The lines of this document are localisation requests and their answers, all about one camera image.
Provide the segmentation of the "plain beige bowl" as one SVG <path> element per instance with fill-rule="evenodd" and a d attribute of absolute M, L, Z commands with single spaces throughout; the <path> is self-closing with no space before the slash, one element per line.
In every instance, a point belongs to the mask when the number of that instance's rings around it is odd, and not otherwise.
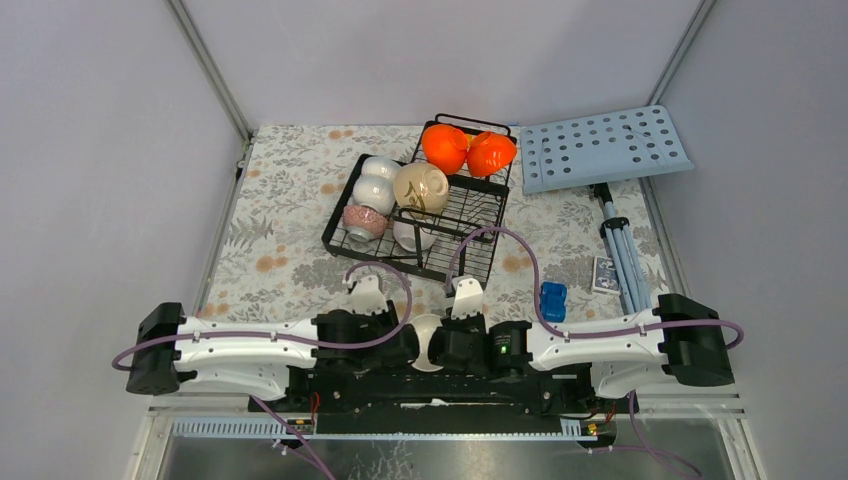
<path fill-rule="evenodd" d="M 422 314 L 411 321 L 418 343 L 419 354 L 411 366 L 420 372 L 434 373 L 443 369 L 429 360 L 428 348 L 436 329 L 442 326 L 441 317 L 436 314 Z"/>

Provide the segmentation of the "black wire dish rack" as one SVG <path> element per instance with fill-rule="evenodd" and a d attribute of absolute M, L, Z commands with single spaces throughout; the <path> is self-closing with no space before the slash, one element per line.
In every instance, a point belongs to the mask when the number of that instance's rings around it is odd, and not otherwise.
<path fill-rule="evenodd" d="M 422 279 L 443 282 L 448 274 L 454 278 L 470 275 L 486 285 L 495 259 L 498 233 L 477 235 L 459 254 L 455 264 L 450 261 L 457 247 L 473 231 L 503 224 L 512 167 L 507 166 L 487 177 L 472 177 L 466 169 L 462 169 L 448 177 L 450 195 L 441 214 L 424 213 L 418 218 L 411 209 L 394 205 L 388 215 L 386 232 L 370 242 L 357 242 L 345 230 L 342 213 L 345 206 L 354 203 L 353 186 L 362 176 L 361 166 L 368 156 L 362 154 L 356 161 L 321 235 L 327 252 L 360 261 L 377 261 Z M 415 223 L 431 230 L 436 235 L 436 242 L 427 251 L 405 251 L 393 237 L 395 221 Z"/>

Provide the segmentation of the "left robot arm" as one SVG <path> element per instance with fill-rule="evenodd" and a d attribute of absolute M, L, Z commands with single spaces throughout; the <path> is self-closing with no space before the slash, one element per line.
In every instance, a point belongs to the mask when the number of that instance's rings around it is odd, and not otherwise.
<path fill-rule="evenodd" d="M 336 309 L 247 328 L 191 317 L 181 304 L 165 302 L 139 324 L 124 368 L 129 393 L 244 393 L 296 411 L 311 387 L 291 369 L 367 373 L 408 366 L 419 353 L 413 326 L 392 304 L 371 315 Z"/>

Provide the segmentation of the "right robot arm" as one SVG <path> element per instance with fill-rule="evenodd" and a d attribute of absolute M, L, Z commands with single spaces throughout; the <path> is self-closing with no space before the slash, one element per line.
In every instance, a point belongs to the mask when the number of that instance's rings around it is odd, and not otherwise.
<path fill-rule="evenodd" d="M 516 383 L 574 365 L 590 374 L 573 386 L 575 402 L 597 412 L 646 385 L 676 382 L 720 387 L 735 381 L 728 352 L 744 333 L 718 313 L 680 294 L 657 306 L 596 324 L 443 320 L 427 343 L 428 361 L 445 372 Z"/>

